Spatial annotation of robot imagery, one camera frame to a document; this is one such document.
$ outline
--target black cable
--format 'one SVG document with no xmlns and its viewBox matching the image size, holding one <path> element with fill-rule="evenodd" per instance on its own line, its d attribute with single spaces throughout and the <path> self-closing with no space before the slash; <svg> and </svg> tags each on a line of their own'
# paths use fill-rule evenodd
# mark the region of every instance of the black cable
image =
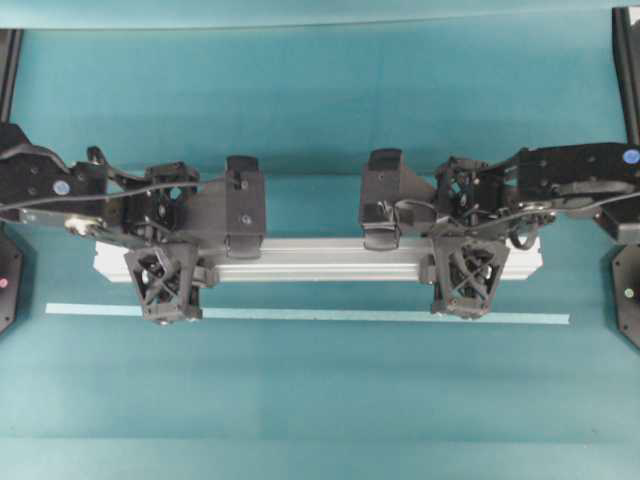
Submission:
<svg viewBox="0 0 640 480">
<path fill-rule="evenodd" d="M 490 222 L 482 223 L 473 227 L 468 227 L 467 231 L 479 230 L 481 228 L 489 228 L 495 225 L 499 225 L 504 222 L 510 222 L 511 220 L 515 220 L 517 218 L 526 217 L 528 215 L 542 215 L 546 213 L 577 213 L 577 212 L 586 212 L 588 210 L 592 210 L 594 208 L 601 207 L 602 205 L 606 205 L 607 203 L 619 202 L 622 200 L 629 200 L 631 198 L 640 197 L 640 192 L 632 192 L 626 193 L 624 195 L 617 195 L 611 198 L 605 198 L 604 200 L 598 200 L 597 202 L 591 202 L 588 205 L 584 205 L 582 207 L 550 207 L 550 208 L 542 208 L 539 210 L 527 210 L 523 212 L 513 213 L 511 215 L 507 215 L 505 217 L 498 218 L 496 220 L 492 220 Z"/>
<path fill-rule="evenodd" d="M 111 200 L 114 198 L 132 197 L 134 195 L 143 195 L 153 190 L 165 190 L 167 188 L 188 188 L 188 187 L 202 187 L 211 183 L 222 182 L 223 178 L 214 178 L 213 180 L 206 180 L 200 182 L 167 182 L 156 183 L 146 187 L 136 188 L 133 190 L 126 190 L 124 192 L 114 193 L 101 193 L 97 195 L 75 195 L 75 196 L 56 196 L 45 198 L 34 198 L 33 200 L 24 200 L 22 202 L 8 203 L 6 205 L 0 205 L 0 212 L 6 210 L 14 210 L 17 208 L 28 208 L 36 205 L 42 205 L 47 203 L 64 203 L 64 202 L 93 202 L 99 200 Z"/>
</svg>

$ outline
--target metal plate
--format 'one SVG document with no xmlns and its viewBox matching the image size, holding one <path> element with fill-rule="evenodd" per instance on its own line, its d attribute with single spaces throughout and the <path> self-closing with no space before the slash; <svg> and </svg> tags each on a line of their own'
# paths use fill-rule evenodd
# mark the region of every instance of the metal plate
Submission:
<svg viewBox="0 0 640 480">
<path fill-rule="evenodd" d="M 630 245 L 611 264 L 618 328 L 640 348 L 640 246 Z"/>
<path fill-rule="evenodd" d="M 22 261 L 22 252 L 0 232 L 0 334 L 16 318 Z"/>
</svg>

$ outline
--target cable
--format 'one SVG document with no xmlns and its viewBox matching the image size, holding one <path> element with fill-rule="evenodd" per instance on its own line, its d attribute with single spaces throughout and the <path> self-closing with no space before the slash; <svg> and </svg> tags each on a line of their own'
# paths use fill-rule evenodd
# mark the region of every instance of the cable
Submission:
<svg viewBox="0 0 640 480">
<path fill-rule="evenodd" d="M 22 202 L 8 203 L 6 205 L 0 205 L 0 212 L 6 210 L 15 210 L 17 208 L 27 208 L 36 205 L 42 205 L 46 203 L 66 203 L 66 202 L 95 202 L 100 200 L 111 200 L 114 198 L 132 197 L 134 195 L 143 195 L 153 190 L 164 190 L 167 188 L 188 188 L 188 187 L 203 187 L 211 183 L 222 182 L 223 178 L 214 178 L 213 180 L 206 180 L 201 182 L 167 182 L 157 183 L 149 185 L 147 187 L 136 188 L 134 190 L 126 190 L 124 192 L 115 193 L 102 193 L 97 195 L 76 195 L 76 196 L 56 196 L 45 198 L 34 198 L 33 200 L 24 200 Z"/>
<path fill-rule="evenodd" d="M 607 203 L 619 202 L 622 200 L 629 200 L 631 198 L 640 197 L 640 192 L 626 193 L 624 195 L 617 195 L 611 198 L 605 198 L 604 200 L 598 200 L 597 202 L 589 203 L 588 205 L 584 205 L 582 207 L 552 207 L 552 208 L 543 208 L 540 210 L 529 210 L 524 212 L 517 212 L 511 215 L 507 215 L 505 217 L 498 218 L 496 220 L 492 220 L 490 222 L 482 223 L 480 225 L 476 225 L 473 227 L 468 227 L 467 231 L 479 230 L 482 228 L 489 228 L 495 225 L 499 225 L 504 222 L 510 222 L 511 220 L 515 220 L 517 218 L 526 217 L 528 215 L 541 215 L 545 213 L 577 213 L 577 212 L 586 212 L 588 210 L 592 210 L 594 208 L 601 207 L 602 205 L 606 205 Z"/>
</svg>

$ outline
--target white tape line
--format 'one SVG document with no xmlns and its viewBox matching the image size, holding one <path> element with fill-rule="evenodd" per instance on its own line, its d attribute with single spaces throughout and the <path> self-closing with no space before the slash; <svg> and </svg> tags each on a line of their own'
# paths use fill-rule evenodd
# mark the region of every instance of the white tape line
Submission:
<svg viewBox="0 0 640 480">
<path fill-rule="evenodd" d="M 140 307 L 131 305 L 93 305 L 83 303 L 47 303 L 45 313 L 54 315 L 99 315 L 140 317 Z M 237 320 L 328 320 L 357 322 L 434 322 L 434 323 L 501 323 L 518 325 L 569 325 L 565 313 L 498 313 L 477 320 L 464 320 L 449 315 L 396 310 L 312 310 L 279 308 L 205 308 L 204 318 Z"/>
</svg>

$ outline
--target black plastic part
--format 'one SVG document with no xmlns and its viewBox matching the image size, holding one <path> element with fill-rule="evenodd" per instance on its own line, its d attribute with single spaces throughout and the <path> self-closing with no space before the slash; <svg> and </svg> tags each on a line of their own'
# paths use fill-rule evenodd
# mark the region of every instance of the black plastic part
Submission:
<svg viewBox="0 0 640 480">
<path fill-rule="evenodd" d="M 11 116 L 13 87 L 18 72 L 22 30 L 0 30 L 0 121 Z"/>
<path fill-rule="evenodd" d="M 22 252 L 0 230 L 0 334 L 16 318 L 22 261 Z"/>
<path fill-rule="evenodd" d="M 629 8 L 614 8 L 613 58 L 630 143 L 640 143 L 640 23 L 631 24 Z"/>
<path fill-rule="evenodd" d="M 618 329 L 640 348 L 640 246 L 623 248 L 612 261 Z"/>
</svg>

